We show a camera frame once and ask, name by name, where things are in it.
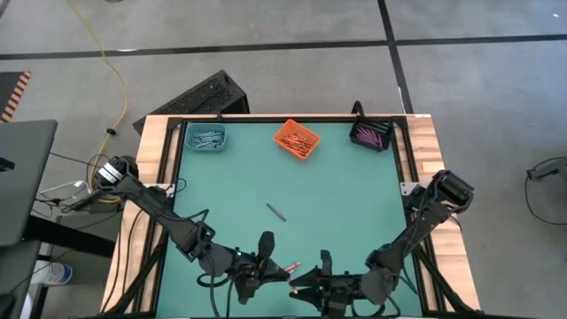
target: table leg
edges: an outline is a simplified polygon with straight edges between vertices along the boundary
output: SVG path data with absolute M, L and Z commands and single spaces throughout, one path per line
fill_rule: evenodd
M 74 230 L 36 216 L 29 216 L 24 239 L 35 239 L 71 248 L 77 252 L 92 253 L 108 258 L 112 258 L 115 245 L 112 240 Z

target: black cable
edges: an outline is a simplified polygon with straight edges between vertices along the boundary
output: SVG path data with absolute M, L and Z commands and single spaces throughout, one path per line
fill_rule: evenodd
M 404 271 L 405 278 L 404 278 L 404 276 L 399 276 L 399 278 L 401 279 L 402 282 L 404 282 L 409 287 L 409 289 L 411 289 L 412 292 L 414 292 L 414 294 L 417 294 L 416 286 L 409 279 L 408 270 L 405 267 L 402 267 L 402 270 Z
M 405 256 L 406 256 L 406 253 L 408 252 L 409 244 L 412 243 L 414 241 L 414 238 L 416 237 L 417 229 L 419 228 L 419 222 L 421 221 L 421 215 L 423 213 L 423 206 L 425 205 L 425 198 L 428 195 L 428 190 L 429 190 L 430 186 L 431 186 L 431 183 L 429 183 L 429 185 L 427 185 L 427 187 L 425 188 L 425 191 L 423 192 L 422 200 L 419 203 L 419 207 L 417 209 L 417 212 L 415 212 L 416 219 L 417 219 L 416 227 L 414 228 L 414 231 L 412 232 L 412 235 L 409 238 L 408 242 L 404 246 L 404 250 L 403 250 L 403 254 L 402 254 L 402 260 L 401 260 L 401 269 L 404 272 L 404 276 L 408 279 L 408 282 L 406 284 L 408 285 L 409 289 L 411 289 L 415 293 L 417 293 L 417 289 L 414 286 L 414 283 L 409 281 L 408 270 L 406 269 Z
M 234 280 L 236 279 L 238 275 L 234 276 L 231 280 L 230 280 L 230 284 L 229 284 L 229 292 L 227 293 L 227 312 L 225 317 L 228 319 L 230 318 L 230 295 L 232 293 L 232 286 L 234 285 Z
M 206 209 L 206 213 L 203 213 L 203 217 L 201 218 L 201 221 L 204 222 L 207 215 L 208 215 L 208 209 Z M 199 224 L 198 228 L 197 228 L 197 245 L 201 245 L 201 232 L 202 232 L 202 225 Z M 211 283 L 210 283 L 210 287 L 209 287 L 209 298 L 211 300 L 211 307 L 213 308 L 213 313 L 214 316 L 216 317 L 216 319 L 221 319 L 221 314 L 219 313 L 219 309 L 216 306 L 216 301 L 214 300 L 214 262 L 213 259 L 211 258 L 211 256 L 209 255 L 207 250 L 203 250 L 203 254 L 205 255 L 206 259 L 209 262 L 209 265 L 211 265 L 211 270 L 212 270 L 212 275 L 211 275 Z
M 205 273 L 205 274 L 201 274 L 197 277 L 197 284 L 203 288 L 210 288 L 211 284 L 206 283 L 203 278 L 209 276 L 209 274 Z M 230 277 L 227 276 L 226 278 L 222 279 L 220 282 L 215 282 L 214 283 L 214 288 L 219 288 L 224 286 L 228 281 L 230 280 Z
M 355 302 L 353 300 L 353 303 L 351 304 L 351 311 L 353 312 L 353 316 L 354 317 L 362 317 L 362 315 L 359 315 L 358 312 L 356 312 L 356 307 L 354 306 L 354 303 Z M 380 315 L 382 315 L 384 313 L 385 310 L 386 310 L 386 305 L 380 305 L 378 310 L 373 315 L 369 315 L 368 318 L 379 317 Z
M 116 261 L 116 271 L 114 273 L 113 288 L 111 288 L 110 293 L 108 294 L 108 298 L 106 299 L 106 302 L 102 307 L 101 312 L 103 312 L 103 313 L 106 310 L 106 306 L 108 306 L 108 302 L 110 302 L 110 298 L 114 294 L 114 288 L 116 288 L 116 282 L 118 282 L 118 270 L 120 269 L 120 246 L 121 246 L 120 237 L 121 237 L 121 234 L 122 234 L 122 225 L 118 228 L 118 241 L 116 242 L 118 244 L 118 259 Z
M 399 317 L 401 315 L 400 306 L 398 306 L 398 303 L 396 302 L 396 300 L 394 300 L 392 298 L 392 296 L 388 296 L 387 298 L 392 303 L 392 306 L 394 308 L 396 308 L 396 315 L 387 315 L 386 318 L 397 318 L 397 317 Z
M 134 227 L 136 226 L 136 222 L 138 221 L 138 218 L 140 217 L 140 215 L 142 214 L 142 209 L 140 209 L 138 211 L 138 214 L 136 214 L 136 217 L 134 218 L 134 221 L 132 222 L 132 227 L 130 228 L 130 233 L 128 234 L 128 243 L 126 244 L 126 269 L 124 270 L 124 282 L 122 284 L 122 294 L 124 294 L 125 290 L 126 290 L 126 278 L 128 278 L 128 263 L 130 261 L 130 244 L 132 243 L 132 234 L 134 233 Z
M 162 214 L 161 216 L 165 219 L 168 219 L 170 221 L 176 221 L 176 222 L 185 222 L 185 221 L 190 221 L 195 217 L 199 217 L 200 215 L 204 215 L 202 221 L 205 220 L 205 218 L 209 215 L 209 210 L 207 209 L 203 209 L 202 211 L 193 214 L 189 217 L 174 217 L 174 216 L 170 216 L 170 215 L 166 215 L 166 214 Z
M 564 159 L 564 158 L 565 158 L 564 156 L 559 156 L 559 157 L 554 157 L 554 158 L 551 158 L 551 159 L 543 160 L 543 161 L 541 161 L 540 163 L 536 164 L 531 170 L 535 170 L 535 169 L 537 169 L 539 166 L 541 166 L 541 165 L 543 165 L 543 164 L 546 164 L 546 163 L 548 163 L 548 162 L 550 162 L 550 161 L 552 161 L 552 160 L 560 160 L 560 159 Z M 527 205 L 528 210 L 530 211 L 530 214 L 532 214 L 533 217 L 537 218 L 537 219 L 540 220 L 541 222 L 544 222 L 544 223 L 549 224 L 549 225 L 553 225 L 553 226 L 565 226 L 565 225 L 567 225 L 567 222 L 550 222 L 550 221 L 547 221 L 547 220 L 545 220 L 545 219 L 539 217 L 538 215 L 536 215 L 536 213 L 533 212 L 532 206 L 530 205 L 530 200 L 529 200 L 529 198 L 528 198 L 528 180 L 529 180 L 529 179 L 530 179 L 530 178 L 529 178 L 528 176 L 525 178 L 525 182 L 524 182 L 524 196 L 525 196 L 525 204 Z
M 176 193 L 183 191 L 183 190 L 185 190 L 185 188 L 187 188 L 187 181 L 184 178 L 181 178 L 181 177 L 177 178 L 177 182 L 179 182 L 179 181 L 183 181 L 184 184 L 183 184 L 183 187 L 180 190 L 175 190 Z
M 454 216 L 449 216 L 449 219 L 450 219 L 451 221 L 453 221 L 455 224 L 457 224 L 457 226 L 459 226 L 459 230 L 462 231 L 461 222 L 459 222 L 459 220 L 458 220 L 456 217 L 454 217 Z
M 50 152 L 50 154 L 53 155 L 53 156 L 57 156 L 57 157 L 59 157 L 59 158 L 61 158 L 61 159 L 71 160 L 71 161 L 73 161 L 73 162 L 77 162 L 77 163 L 81 163 L 81 164 L 87 165 L 87 167 L 92 166 L 92 167 L 98 167 L 98 168 L 100 168 L 100 167 L 97 166 L 97 165 L 90 164 L 90 162 L 82 161 L 82 160 L 79 160 L 79 159 L 73 159 L 73 158 L 70 158 L 70 157 L 67 157 L 67 156 L 63 156 L 63 155 L 56 154 L 56 153 L 54 153 L 54 152 Z
M 57 256 L 55 259 L 53 259 L 52 261 L 48 262 L 47 265 L 39 268 L 38 270 L 34 271 L 31 275 L 26 276 L 24 279 L 20 280 L 19 283 L 17 283 L 13 288 L 10 289 L 10 294 L 12 294 L 16 289 L 18 289 L 18 287 L 25 282 L 26 280 L 28 280 L 29 278 L 31 278 L 33 275 L 35 275 L 36 273 L 38 273 L 40 270 L 49 267 L 53 262 L 56 262 L 58 260 L 60 260 L 61 258 L 63 258 L 65 255 L 67 255 L 70 252 L 74 252 L 74 249 L 69 249 L 68 251 L 60 254 L 59 256 Z

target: orange basket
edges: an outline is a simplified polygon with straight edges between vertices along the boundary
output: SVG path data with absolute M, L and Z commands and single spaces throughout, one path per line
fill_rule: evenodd
M 321 138 L 294 120 L 287 120 L 274 136 L 274 140 L 300 160 L 306 160 Z

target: yellow cable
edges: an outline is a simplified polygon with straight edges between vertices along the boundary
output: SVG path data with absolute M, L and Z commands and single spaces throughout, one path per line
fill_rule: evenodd
M 87 30 L 89 31 L 90 36 L 92 36 L 93 40 L 95 40 L 95 42 L 97 43 L 98 50 L 100 51 L 100 56 L 101 56 L 102 60 L 114 71 L 114 73 L 120 79 L 120 83 L 122 83 L 122 91 L 124 92 L 124 106 L 122 108 L 122 113 L 120 114 L 120 117 L 116 120 L 116 122 L 114 123 L 114 125 L 112 127 L 112 129 L 116 129 L 120 125 L 120 123 L 122 122 L 122 119 L 124 118 L 124 115 L 126 114 L 126 111 L 128 110 L 128 87 L 126 86 L 126 83 L 124 82 L 124 79 L 122 78 L 122 74 L 120 74 L 120 72 L 116 69 L 116 67 L 114 67 L 108 61 L 108 58 L 106 58 L 105 50 L 103 49 L 103 46 L 100 44 L 100 41 L 98 41 L 98 38 L 95 35 L 95 33 L 90 28 L 89 23 L 87 23 L 87 20 L 85 20 L 81 16 L 81 14 L 77 11 L 77 9 L 75 9 L 75 7 L 71 4 L 71 2 L 69 0 L 65 0 L 65 2 L 69 6 L 69 8 L 71 8 L 71 10 L 73 10 L 74 14 L 77 15 L 79 20 L 82 22 L 83 26 L 85 26 L 87 28 Z M 98 154 L 95 157 L 95 161 L 93 163 L 94 166 L 90 170 L 89 180 L 87 181 L 87 183 L 89 183 L 89 186 L 90 186 L 91 189 L 94 188 L 95 172 L 96 172 L 96 167 L 97 167 L 98 161 L 100 160 L 100 154 L 105 153 L 106 144 L 108 143 L 110 136 L 111 136 L 110 134 L 106 133 L 106 138 L 103 141 L 103 143 L 100 145 L 100 150 L 98 150 Z M 106 203 L 106 204 L 113 204 L 113 203 L 118 203 L 120 201 L 120 199 L 119 198 L 117 198 L 117 199 L 99 199 L 98 201 L 100 201 L 102 203 Z

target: black floor stripe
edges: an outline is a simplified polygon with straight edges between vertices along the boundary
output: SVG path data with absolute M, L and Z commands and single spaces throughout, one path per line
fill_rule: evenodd
M 386 46 L 385 40 L 355 40 L 355 41 L 326 41 L 311 43 L 267 43 L 239 44 L 221 46 L 202 46 L 185 48 L 140 49 L 126 51 L 105 51 L 107 57 L 135 57 L 168 54 L 243 52 L 243 51 L 279 51 L 299 49 L 330 49 L 330 48 L 364 48 Z M 47 59 L 47 58 L 97 58 L 99 51 L 52 52 L 52 53 L 17 53 L 0 54 L 0 60 L 15 59 Z
M 445 39 L 414 39 L 397 40 L 399 46 L 411 45 L 446 45 L 446 44 L 482 44 L 482 43 L 528 43 L 540 41 L 565 41 L 567 35 L 512 35 L 512 36 L 484 36 L 467 38 Z
M 380 15 L 382 16 L 382 23 L 384 23 L 384 31 L 386 33 L 386 41 L 388 42 L 388 49 L 390 50 L 390 57 L 392 58 L 393 71 L 396 75 L 396 82 L 400 89 L 401 103 L 403 104 L 405 113 L 413 113 L 414 107 L 411 105 L 411 98 L 409 98 L 408 84 L 406 83 L 406 76 L 404 75 L 403 67 L 401 66 L 400 53 L 398 52 L 397 43 L 393 36 L 392 23 L 388 8 L 386 8 L 385 0 L 377 0 L 380 7 Z
M 278 50 L 300 50 L 300 49 L 332 49 L 332 48 L 365 48 L 381 47 L 390 44 L 396 46 L 418 46 L 418 45 L 447 45 L 447 44 L 482 44 L 482 43 L 530 43 L 545 41 L 567 41 L 567 35 L 513 35 L 513 36 L 488 36 L 469 38 L 446 38 L 446 39 L 407 39 L 407 40 L 352 40 L 352 41 L 329 41 L 311 43 L 267 43 L 267 44 L 237 44 L 201 47 L 181 47 L 162 49 L 133 49 L 133 50 L 110 50 L 105 51 L 108 57 L 135 57 L 169 54 L 191 54 L 191 53 L 215 53 L 215 52 L 243 52 L 243 51 L 278 51 Z M 50 59 L 50 58 L 97 58 L 99 51 L 71 51 L 71 52 L 41 52 L 41 53 L 13 53 L 0 54 L 0 60 L 24 60 L 24 59 Z

